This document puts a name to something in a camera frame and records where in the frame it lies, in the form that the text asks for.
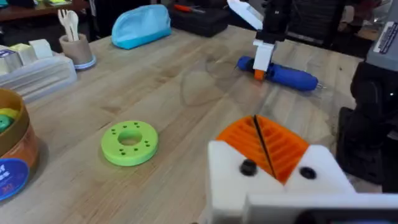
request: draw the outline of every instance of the blue pouch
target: blue pouch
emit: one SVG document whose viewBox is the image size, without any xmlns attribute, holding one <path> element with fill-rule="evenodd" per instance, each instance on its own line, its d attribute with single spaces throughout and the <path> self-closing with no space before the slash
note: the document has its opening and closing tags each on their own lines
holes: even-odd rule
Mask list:
<svg viewBox="0 0 398 224">
<path fill-rule="evenodd" d="M 112 42 L 129 50 L 171 33 L 169 12 L 165 6 L 141 6 L 119 16 L 112 28 Z"/>
</svg>

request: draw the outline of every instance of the green 3d printed ring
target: green 3d printed ring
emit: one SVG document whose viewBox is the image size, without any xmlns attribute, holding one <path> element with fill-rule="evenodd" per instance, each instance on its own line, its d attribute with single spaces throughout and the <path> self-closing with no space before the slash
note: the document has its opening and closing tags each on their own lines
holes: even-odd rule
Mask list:
<svg viewBox="0 0 398 224">
<path fill-rule="evenodd" d="M 122 142 L 133 139 L 133 145 Z M 142 121 L 125 121 L 109 128 L 101 140 L 105 158 L 119 166 L 134 166 L 148 161 L 157 150 L 155 129 Z"/>
</svg>

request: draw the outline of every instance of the cup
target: cup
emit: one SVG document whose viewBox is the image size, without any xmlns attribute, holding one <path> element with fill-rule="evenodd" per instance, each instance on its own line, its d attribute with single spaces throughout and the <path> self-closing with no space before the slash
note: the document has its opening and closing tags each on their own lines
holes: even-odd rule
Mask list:
<svg viewBox="0 0 398 224">
<path fill-rule="evenodd" d="M 94 60 L 86 35 L 79 34 L 79 40 L 69 42 L 66 35 L 60 38 L 61 48 L 66 57 L 72 59 L 75 66 L 85 65 Z"/>
</svg>

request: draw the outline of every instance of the red tool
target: red tool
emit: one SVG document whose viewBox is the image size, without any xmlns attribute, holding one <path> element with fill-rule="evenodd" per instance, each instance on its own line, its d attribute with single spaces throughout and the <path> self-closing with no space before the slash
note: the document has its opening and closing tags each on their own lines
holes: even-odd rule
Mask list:
<svg viewBox="0 0 398 224">
<path fill-rule="evenodd" d="M 179 5 L 179 4 L 175 4 L 174 8 L 176 8 L 177 10 L 182 11 L 182 12 L 194 12 L 194 13 L 199 13 L 199 14 L 206 13 L 206 11 L 203 11 L 200 9 L 195 9 L 195 8 L 189 7 L 189 6 Z"/>
</svg>

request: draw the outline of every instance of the wooden tabletop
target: wooden tabletop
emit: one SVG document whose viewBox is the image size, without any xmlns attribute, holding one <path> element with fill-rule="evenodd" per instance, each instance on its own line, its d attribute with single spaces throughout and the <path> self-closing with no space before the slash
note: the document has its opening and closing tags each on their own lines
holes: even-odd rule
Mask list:
<svg viewBox="0 0 398 224">
<path fill-rule="evenodd" d="M 183 223 L 205 206 L 206 147 L 249 114 L 286 126 L 311 144 L 335 148 L 338 112 L 353 107 L 349 92 L 358 58 L 285 41 L 274 61 L 307 70 L 326 87 L 311 93 L 235 70 L 254 56 L 255 33 L 231 27 L 214 38 L 173 30 L 133 50 L 110 38 L 91 43 L 98 64 L 72 86 L 28 105 L 41 139 L 38 172 L 0 206 L 1 223 Z M 118 167 L 100 141 L 112 125 L 145 121 L 159 133 L 148 162 Z"/>
<path fill-rule="evenodd" d="M 14 19 L 22 19 L 27 17 L 44 16 L 47 14 L 55 14 L 58 9 L 82 10 L 86 9 L 90 4 L 84 0 L 73 0 L 71 4 L 62 6 L 51 6 L 50 4 L 40 1 L 34 8 L 24 8 L 19 6 L 8 6 L 0 9 L 0 22 L 11 21 Z"/>
</svg>

